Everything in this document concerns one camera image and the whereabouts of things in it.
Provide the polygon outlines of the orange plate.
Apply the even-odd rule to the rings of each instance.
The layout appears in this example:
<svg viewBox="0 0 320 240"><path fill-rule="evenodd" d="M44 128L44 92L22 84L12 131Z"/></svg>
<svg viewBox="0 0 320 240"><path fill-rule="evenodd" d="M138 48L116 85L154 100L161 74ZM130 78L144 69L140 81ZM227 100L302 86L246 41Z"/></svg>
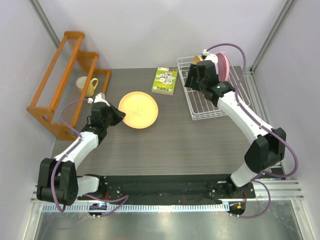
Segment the orange plate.
<svg viewBox="0 0 320 240"><path fill-rule="evenodd" d="M201 55L195 55L194 56L194 58L193 58L193 60L192 60L192 64L197 64L197 63L199 63L199 62L202 62L204 59L202 58L202 56Z"/></svg>

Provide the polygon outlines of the pink plate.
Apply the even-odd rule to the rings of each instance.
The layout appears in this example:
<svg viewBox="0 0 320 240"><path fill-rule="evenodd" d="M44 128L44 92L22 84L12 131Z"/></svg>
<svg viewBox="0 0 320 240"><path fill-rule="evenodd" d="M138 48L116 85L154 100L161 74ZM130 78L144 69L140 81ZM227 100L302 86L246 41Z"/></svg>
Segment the pink plate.
<svg viewBox="0 0 320 240"><path fill-rule="evenodd" d="M217 53L216 56L218 58L217 69L218 69L219 81L220 82L227 81L230 73L229 60L227 56L222 52Z"/></svg>

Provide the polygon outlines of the yellow plate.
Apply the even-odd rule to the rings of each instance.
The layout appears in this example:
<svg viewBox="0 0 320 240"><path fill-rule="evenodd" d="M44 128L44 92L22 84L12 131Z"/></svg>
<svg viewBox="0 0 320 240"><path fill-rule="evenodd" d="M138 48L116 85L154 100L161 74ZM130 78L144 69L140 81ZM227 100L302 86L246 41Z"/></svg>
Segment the yellow plate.
<svg viewBox="0 0 320 240"><path fill-rule="evenodd" d="M134 129L150 127L158 118L157 102L147 93L133 91L119 102L118 109L125 113L123 122Z"/></svg>

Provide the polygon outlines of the white wire dish rack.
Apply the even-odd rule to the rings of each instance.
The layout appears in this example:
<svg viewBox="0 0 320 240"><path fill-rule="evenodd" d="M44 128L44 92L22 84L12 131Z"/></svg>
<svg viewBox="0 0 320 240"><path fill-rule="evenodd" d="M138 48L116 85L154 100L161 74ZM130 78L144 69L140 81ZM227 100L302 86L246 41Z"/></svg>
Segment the white wire dish rack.
<svg viewBox="0 0 320 240"><path fill-rule="evenodd" d="M190 66L195 59L194 56L185 56L177 59L177 68L181 84L184 90L185 98L189 107L189 112L192 120L204 120L226 116L227 114L217 107L218 97L213 94L204 94L203 91L198 91L192 87L186 87L186 82L189 76ZM229 61L229 73L227 84L220 84L220 87L238 87L238 99L248 107L251 106L249 91L244 80L239 79L239 75L232 63Z"/></svg>

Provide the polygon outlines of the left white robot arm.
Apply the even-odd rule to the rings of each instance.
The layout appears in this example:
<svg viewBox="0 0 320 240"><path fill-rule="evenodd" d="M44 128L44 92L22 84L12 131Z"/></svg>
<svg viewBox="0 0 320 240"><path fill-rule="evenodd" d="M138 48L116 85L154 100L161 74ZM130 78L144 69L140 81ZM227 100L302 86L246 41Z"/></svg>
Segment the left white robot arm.
<svg viewBox="0 0 320 240"><path fill-rule="evenodd" d="M125 113L112 104L97 102L92 105L84 128L77 139L61 154L45 158L39 166L36 197L51 202L60 212L86 194L100 200L107 192L104 178L100 175L77 175L77 168L86 156L97 148L107 135L107 128L119 124Z"/></svg>

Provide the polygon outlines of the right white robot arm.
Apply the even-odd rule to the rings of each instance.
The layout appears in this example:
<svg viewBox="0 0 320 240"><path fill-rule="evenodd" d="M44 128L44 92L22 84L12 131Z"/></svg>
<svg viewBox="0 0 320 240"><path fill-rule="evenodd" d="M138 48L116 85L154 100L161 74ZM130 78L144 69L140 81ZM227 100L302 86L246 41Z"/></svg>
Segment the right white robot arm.
<svg viewBox="0 0 320 240"><path fill-rule="evenodd" d="M184 86L201 92L205 99L224 111L250 143L244 163L226 178L225 191L230 197L241 195L258 174L284 159L286 132L266 124L236 98L235 88L227 81L219 81L212 61L191 64Z"/></svg>

